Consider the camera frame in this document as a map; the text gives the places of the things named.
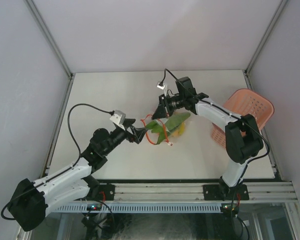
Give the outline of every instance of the robotic arm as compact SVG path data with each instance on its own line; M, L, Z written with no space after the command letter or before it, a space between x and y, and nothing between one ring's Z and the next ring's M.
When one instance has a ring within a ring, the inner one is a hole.
M135 128L135 119L115 111L110 120L115 130L97 129L80 158L52 175L30 182L27 178L16 187L7 209L25 231L37 227L58 207L85 196L98 194L98 181L91 176L106 162L106 156L125 139L139 144L145 128Z
M255 157L264 144L255 118L233 113L215 103L208 95L196 93L188 77L176 81L178 94L168 96L163 83L157 87L165 90L159 96L159 105L152 119L168 118L176 109L185 108L196 115L206 117L225 132L226 151L230 157L228 167L220 178L220 190L223 198L243 180L247 163Z

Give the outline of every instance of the orange basket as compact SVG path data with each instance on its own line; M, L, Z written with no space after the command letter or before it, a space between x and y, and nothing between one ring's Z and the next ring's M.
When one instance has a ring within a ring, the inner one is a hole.
M274 107L270 101L249 89L237 90L223 107L243 116L246 114L253 115L259 130L262 130L274 113ZM213 124L211 137L225 148L225 133L215 124Z

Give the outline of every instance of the white table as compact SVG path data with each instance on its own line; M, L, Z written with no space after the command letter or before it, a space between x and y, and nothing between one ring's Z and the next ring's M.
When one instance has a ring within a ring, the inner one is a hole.
M240 70L174 71L177 77L188 76L197 92L204 92L216 102L223 104L237 89L246 88ZM88 103L111 111L121 110L127 118L135 118L135 126L147 114L153 113L162 91L156 83L163 77L161 71L148 72L100 72L78 73L75 76L66 112L55 147L50 172L53 173L76 160L77 148L67 129L69 109L77 103ZM166 82L175 93L176 86L167 74ZM97 128L109 131L114 125L110 115L92 108L79 106L71 114L71 128L81 151L89 144ZM173 146L166 143L153 146L146 138L141 144L124 141L111 154L108 162L93 176L97 179L217 179L226 169L229 157L225 149L210 137L212 124L194 114L186 122L185 133ZM254 161L248 167L245 178L273 178L268 157Z

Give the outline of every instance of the perforated metal strip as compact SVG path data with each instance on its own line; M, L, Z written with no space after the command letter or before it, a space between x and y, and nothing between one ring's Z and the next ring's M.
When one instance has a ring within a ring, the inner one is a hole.
M220 203L107 203L111 208L113 213L118 214L145 214L145 213L220 213L221 212L221 204ZM87 213L88 207L92 205L98 205L98 203L80 203L80 202L72 202L67 205L61 206L56 209L55 213ZM101 211L90 211L90 213L109 213L109 210L103 205Z

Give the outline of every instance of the plastic basket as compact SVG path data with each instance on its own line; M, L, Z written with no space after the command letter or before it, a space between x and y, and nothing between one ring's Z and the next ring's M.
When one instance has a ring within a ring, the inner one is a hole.
M274 113L274 107L270 101L249 89L237 90L223 106L243 116L246 114L253 115L259 130L262 130ZM211 137L225 148L225 133L214 124Z

